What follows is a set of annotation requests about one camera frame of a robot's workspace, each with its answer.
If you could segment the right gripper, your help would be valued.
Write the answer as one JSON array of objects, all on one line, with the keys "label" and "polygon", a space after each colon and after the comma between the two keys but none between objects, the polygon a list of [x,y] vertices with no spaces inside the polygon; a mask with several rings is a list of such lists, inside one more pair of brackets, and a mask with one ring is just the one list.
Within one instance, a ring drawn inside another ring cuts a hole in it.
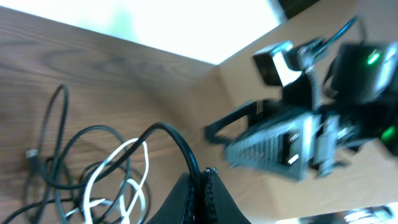
[{"label": "right gripper", "polygon": [[347,162],[335,159],[336,150],[346,147],[352,151],[367,143],[361,135],[358,108],[355,106],[307,106],[307,110],[320,116],[315,126],[314,116],[302,114],[266,127],[249,130],[244,137],[233,141],[224,150],[224,159],[231,164],[265,170],[297,181],[303,180],[310,167],[318,177],[330,175]]}]

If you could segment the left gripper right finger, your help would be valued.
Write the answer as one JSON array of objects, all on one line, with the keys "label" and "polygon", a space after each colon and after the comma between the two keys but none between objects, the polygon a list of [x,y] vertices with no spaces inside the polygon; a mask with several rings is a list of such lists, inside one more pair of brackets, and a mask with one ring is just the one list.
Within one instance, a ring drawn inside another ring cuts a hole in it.
[{"label": "left gripper right finger", "polygon": [[204,223],[209,224],[250,224],[218,175],[216,168],[204,171]]}]

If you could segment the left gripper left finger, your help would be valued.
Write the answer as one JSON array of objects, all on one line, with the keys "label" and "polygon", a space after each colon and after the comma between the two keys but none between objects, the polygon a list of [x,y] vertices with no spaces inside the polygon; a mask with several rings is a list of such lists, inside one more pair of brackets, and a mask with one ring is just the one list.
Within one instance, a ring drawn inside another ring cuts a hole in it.
[{"label": "left gripper left finger", "polygon": [[184,172],[156,214],[147,224],[194,224],[195,188]]}]

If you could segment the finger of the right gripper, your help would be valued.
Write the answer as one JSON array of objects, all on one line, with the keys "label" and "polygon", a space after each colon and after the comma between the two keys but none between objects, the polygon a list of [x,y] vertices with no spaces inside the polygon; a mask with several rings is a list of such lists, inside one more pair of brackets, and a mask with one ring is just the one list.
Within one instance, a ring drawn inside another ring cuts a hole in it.
[{"label": "finger of the right gripper", "polygon": [[217,135],[219,131],[227,127],[231,123],[247,116],[248,128],[265,120],[271,114],[275,113],[280,108],[280,102],[277,100],[257,100],[248,101],[239,108],[227,114],[225,117],[211,123],[204,128],[205,139],[210,144],[223,144],[227,146],[231,144],[236,138],[229,138],[224,135]]}]

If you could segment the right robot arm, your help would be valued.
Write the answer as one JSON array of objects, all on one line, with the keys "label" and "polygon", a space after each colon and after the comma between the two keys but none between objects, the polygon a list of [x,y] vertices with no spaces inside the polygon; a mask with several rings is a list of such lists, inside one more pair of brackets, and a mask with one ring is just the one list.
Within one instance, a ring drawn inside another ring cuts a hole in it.
[{"label": "right robot arm", "polygon": [[339,147],[358,152],[379,139],[397,155],[397,44],[344,43],[319,83],[314,66],[328,42],[299,47],[285,41],[252,59],[264,83],[282,90],[279,100],[241,105],[205,128],[224,146],[232,165],[302,180],[309,169],[329,175]]}]

